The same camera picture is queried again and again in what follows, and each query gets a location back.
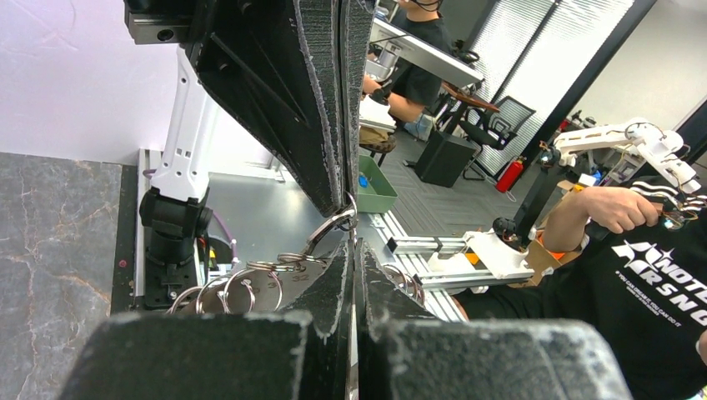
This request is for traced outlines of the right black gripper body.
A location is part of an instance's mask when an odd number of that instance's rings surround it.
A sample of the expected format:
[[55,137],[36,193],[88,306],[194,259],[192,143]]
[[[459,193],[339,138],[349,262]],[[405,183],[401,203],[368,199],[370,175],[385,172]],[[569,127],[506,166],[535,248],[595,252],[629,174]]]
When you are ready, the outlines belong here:
[[123,6],[135,44],[175,44],[195,72],[221,69],[221,57],[208,53],[220,1],[125,1]]

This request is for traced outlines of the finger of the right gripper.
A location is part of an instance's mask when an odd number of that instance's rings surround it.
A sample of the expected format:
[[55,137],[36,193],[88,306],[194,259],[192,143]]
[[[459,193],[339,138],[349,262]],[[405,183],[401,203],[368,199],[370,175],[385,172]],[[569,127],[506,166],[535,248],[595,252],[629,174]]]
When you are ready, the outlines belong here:
[[338,75],[343,125],[344,191],[354,200],[359,175],[359,108],[375,3],[338,2]]
[[337,1],[199,1],[190,61],[325,217],[345,204]]

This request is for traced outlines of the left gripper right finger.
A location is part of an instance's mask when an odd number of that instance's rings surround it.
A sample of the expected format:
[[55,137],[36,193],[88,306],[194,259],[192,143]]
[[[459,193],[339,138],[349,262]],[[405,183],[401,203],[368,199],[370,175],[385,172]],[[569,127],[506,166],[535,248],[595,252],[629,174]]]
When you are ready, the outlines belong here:
[[447,322],[355,250],[362,399],[628,399],[607,342],[568,320]]

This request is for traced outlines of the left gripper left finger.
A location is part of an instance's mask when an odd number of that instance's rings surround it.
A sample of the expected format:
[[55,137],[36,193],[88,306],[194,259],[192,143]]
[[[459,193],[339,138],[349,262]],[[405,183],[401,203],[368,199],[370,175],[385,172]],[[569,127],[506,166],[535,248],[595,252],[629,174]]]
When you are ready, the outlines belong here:
[[87,340],[62,399],[345,399],[350,242],[278,312],[123,312]]

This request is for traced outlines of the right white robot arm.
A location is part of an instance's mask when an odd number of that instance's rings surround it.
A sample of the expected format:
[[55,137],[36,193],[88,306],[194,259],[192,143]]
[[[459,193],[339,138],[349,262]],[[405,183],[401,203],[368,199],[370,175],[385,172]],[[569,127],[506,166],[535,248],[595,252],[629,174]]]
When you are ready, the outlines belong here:
[[359,102],[373,1],[127,1],[138,45],[173,43],[168,137],[139,206],[149,307],[174,304],[213,215],[208,146],[225,111],[291,173],[325,217],[353,228]]

